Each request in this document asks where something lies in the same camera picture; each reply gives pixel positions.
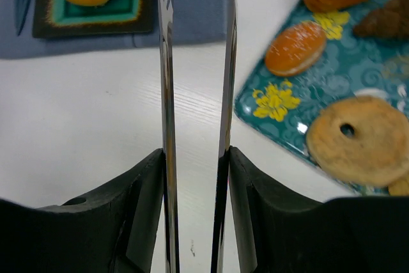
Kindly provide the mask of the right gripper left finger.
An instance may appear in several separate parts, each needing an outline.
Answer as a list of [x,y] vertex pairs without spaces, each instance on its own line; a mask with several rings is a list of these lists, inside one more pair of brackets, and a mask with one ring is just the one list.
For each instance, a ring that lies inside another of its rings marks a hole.
[[164,153],[62,205],[1,201],[2,272],[149,272]]

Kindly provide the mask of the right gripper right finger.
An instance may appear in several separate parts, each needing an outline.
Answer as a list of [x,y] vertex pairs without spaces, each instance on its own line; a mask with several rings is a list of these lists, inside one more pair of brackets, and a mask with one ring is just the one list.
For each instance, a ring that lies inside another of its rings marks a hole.
[[408,198],[320,203],[230,149],[229,190],[242,272],[407,272]]

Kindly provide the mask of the orange cream bun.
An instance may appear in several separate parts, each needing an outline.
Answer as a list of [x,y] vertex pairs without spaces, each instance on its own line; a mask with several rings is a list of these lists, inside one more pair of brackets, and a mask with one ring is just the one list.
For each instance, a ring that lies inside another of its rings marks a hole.
[[327,44],[324,29],[313,21],[286,28],[271,43],[265,66],[279,77],[298,75],[320,59]]

